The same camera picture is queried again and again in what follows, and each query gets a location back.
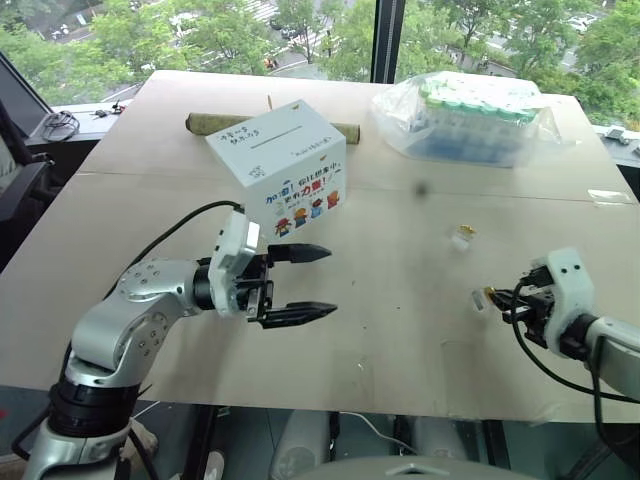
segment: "black chair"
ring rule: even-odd
[[[32,155],[29,152],[2,102],[0,140],[6,145],[17,171],[11,183],[0,192],[1,272],[51,205],[62,185],[52,178],[53,159],[46,153]]]

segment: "cardboard box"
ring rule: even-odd
[[[247,216],[269,241],[345,200],[345,138],[302,100],[206,139],[245,187]]]

